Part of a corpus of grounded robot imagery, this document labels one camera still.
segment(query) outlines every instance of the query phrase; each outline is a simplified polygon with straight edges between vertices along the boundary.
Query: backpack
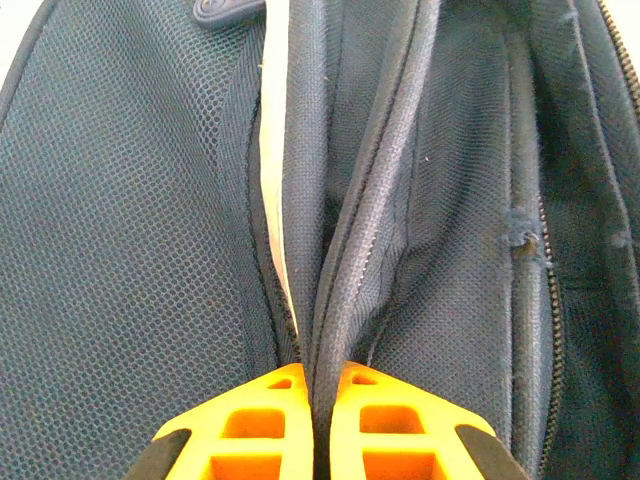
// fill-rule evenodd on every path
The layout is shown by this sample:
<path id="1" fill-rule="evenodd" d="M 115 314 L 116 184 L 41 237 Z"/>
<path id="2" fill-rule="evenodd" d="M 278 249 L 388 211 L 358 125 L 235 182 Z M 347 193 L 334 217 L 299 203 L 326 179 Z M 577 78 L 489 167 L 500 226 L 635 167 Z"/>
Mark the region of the backpack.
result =
<path id="1" fill-rule="evenodd" d="M 193 10 L 45 0 L 0 91 L 0 478 L 119 478 L 293 362 L 326 475 L 348 360 L 532 479 L 640 478 L 640 84 L 604 2 Z"/>

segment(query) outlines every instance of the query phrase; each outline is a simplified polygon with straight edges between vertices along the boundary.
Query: orange plastic object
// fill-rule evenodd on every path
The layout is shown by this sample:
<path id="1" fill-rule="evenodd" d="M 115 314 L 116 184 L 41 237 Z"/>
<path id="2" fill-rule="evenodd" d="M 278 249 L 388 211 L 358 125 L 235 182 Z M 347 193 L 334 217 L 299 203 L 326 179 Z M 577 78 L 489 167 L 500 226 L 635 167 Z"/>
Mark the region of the orange plastic object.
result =
<path id="1" fill-rule="evenodd" d="M 311 480 L 313 433 L 302 365 L 275 370 L 167 422 L 191 437 L 167 480 Z"/>
<path id="2" fill-rule="evenodd" d="M 331 422 L 332 480 L 483 480 L 455 427 L 495 433 L 478 415 L 348 363 Z"/>

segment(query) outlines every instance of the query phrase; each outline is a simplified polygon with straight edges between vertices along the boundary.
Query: zipper pull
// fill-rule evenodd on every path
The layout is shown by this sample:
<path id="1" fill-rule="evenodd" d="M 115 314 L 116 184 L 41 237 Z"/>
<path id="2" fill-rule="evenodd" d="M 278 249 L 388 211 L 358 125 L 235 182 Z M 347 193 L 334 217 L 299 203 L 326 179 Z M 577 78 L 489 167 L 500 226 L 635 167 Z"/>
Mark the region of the zipper pull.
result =
<path id="1" fill-rule="evenodd" d="M 220 28 L 253 17 L 264 8 L 265 0 L 196 0 L 193 17 L 204 28 Z"/>

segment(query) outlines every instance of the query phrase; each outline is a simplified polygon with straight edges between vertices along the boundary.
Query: metal zipper teeth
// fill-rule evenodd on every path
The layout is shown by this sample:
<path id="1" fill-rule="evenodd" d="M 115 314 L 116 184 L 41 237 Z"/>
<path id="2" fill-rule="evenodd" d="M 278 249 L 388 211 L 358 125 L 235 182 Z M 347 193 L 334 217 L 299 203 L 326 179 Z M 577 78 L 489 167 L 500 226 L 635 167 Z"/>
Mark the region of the metal zipper teeth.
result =
<path id="1" fill-rule="evenodd" d="M 549 454 L 558 430 L 558 416 L 562 404 L 564 387 L 564 332 L 562 324 L 562 309 L 560 307 L 560 287 L 558 278 L 553 269 L 553 251 L 547 224 L 547 212 L 544 208 L 542 195 L 538 196 L 538 209 L 542 223 L 542 240 L 544 242 L 544 255 L 547 263 L 547 284 L 551 299 L 551 328 L 553 332 L 553 371 L 551 374 L 551 396 L 547 415 L 547 428 L 540 456 L 539 473 L 542 477 L 549 462 Z"/>
<path id="2" fill-rule="evenodd" d="M 640 124 L 640 81 L 638 80 L 638 74 L 633 68 L 629 52 L 622 42 L 622 35 L 620 35 L 620 30 L 618 30 L 618 27 L 613 21 L 613 17 L 605 3 L 605 0 L 597 0 L 597 2 L 598 7 L 600 7 L 600 12 L 602 13 L 602 18 L 604 19 L 604 23 L 607 26 L 607 30 L 609 30 L 609 35 L 611 36 L 611 40 L 613 41 L 613 46 L 616 49 L 616 53 L 618 54 L 620 67 L 622 68 L 622 73 L 624 74 L 624 78 L 627 81 L 627 87 L 629 88 L 631 100 L 633 101 L 633 106 L 636 111 L 636 119 L 638 120 L 638 124 Z"/>

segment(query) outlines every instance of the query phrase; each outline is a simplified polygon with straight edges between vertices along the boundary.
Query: zipper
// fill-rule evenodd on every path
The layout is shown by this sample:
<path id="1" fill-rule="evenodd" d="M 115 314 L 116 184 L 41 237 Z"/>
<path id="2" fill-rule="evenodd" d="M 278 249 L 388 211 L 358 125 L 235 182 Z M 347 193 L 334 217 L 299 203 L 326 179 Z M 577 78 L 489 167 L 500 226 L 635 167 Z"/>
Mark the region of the zipper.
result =
<path id="1" fill-rule="evenodd" d="M 609 30 L 609 35 L 611 36 L 611 40 L 613 41 L 613 46 L 616 50 L 616 54 L 618 55 L 620 67 L 622 68 L 622 73 L 624 74 L 624 78 L 627 81 L 627 87 L 629 88 L 631 100 L 633 101 L 633 106 L 636 111 L 636 119 L 638 120 L 638 124 L 640 125 L 640 81 L 638 80 L 638 74 L 636 73 L 635 68 L 633 68 L 633 64 L 631 63 L 631 56 L 629 55 L 627 48 L 622 42 L 622 35 L 620 34 L 620 30 L 618 30 L 618 27 L 613 20 L 613 16 L 611 15 L 611 11 L 607 7 L 606 1 L 596 1 L 598 3 L 598 7 L 600 7 L 600 12 L 602 13 L 602 18 L 604 19 L 604 23 L 607 26 L 607 30 Z"/>
<path id="2" fill-rule="evenodd" d="M 611 11 L 607 7 L 606 0 L 596 0 L 600 12 L 604 19 L 609 35 L 613 42 L 613 46 L 622 68 L 622 73 L 631 95 L 633 107 L 636 113 L 636 120 L 640 125 L 640 80 L 636 73 L 631 56 L 622 41 L 620 30 L 613 20 Z M 547 283 L 549 286 L 549 295 L 551 298 L 551 325 L 553 332 L 553 367 L 551 374 L 551 396 L 549 400 L 549 410 L 547 415 L 547 428 L 542 445 L 542 454 L 540 456 L 540 465 L 538 473 L 540 477 L 544 475 L 544 471 L 549 462 L 549 455 L 553 446 L 553 441 L 558 430 L 558 419 L 562 404 L 562 394 L 564 388 L 564 328 L 562 323 L 562 308 L 560 303 L 560 286 L 558 278 L 553 269 L 553 250 L 551 247 L 549 226 L 547 223 L 547 212 L 545 210 L 542 195 L 538 197 L 538 209 L 540 211 L 540 221 L 542 223 L 542 238 L 544 242 L 544 255 L 547 263 Z"/>
<path id="3" fill-rule="evenodd" d="M 540 222 L 542 223 L 542 241 L 547 268 L 547 285 L 549 287 L 549 297 L 551 300 L 551 330 L 553 333 L 551 395 L 547 413 L 547 428 L 538 468 L 539 475 L 542 477 L 549 462 L 551 447 L 553 446 L 553 441 L 555 440 L 558 430 L 558 418 L 562 404 L 564 388 L 564 328 L 562 323 L 562 309 L 560 306 L 560 286 L 558 285 L 558 278 L 553 269 L 553 250 L 551 248 L 549 225 L 547 223 L 547 211 L 544 207 L 542 195 L 538 196 L 538 210 L 540 212 Z"/>

